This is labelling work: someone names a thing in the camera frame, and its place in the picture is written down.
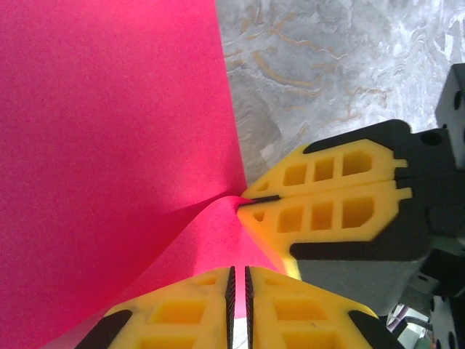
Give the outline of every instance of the pink fabric sheet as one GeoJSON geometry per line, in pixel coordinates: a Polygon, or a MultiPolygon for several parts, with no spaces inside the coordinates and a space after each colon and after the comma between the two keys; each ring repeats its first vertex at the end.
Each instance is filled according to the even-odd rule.
{"type": "Polygon", "coordinates": [[[223,198],[245,180],[213,0],[3,0],[0,61],[0,348],[266,263],[223,198]]]}

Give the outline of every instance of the marble countertop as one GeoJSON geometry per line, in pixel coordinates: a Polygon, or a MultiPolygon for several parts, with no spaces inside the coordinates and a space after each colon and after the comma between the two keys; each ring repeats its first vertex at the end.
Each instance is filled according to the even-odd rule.
{"type": "Polygon", "coordinates": [[[387,119],[436,127],[465,61],[462,0],[217,0],[246,176],[298,144],[387,119]]]}

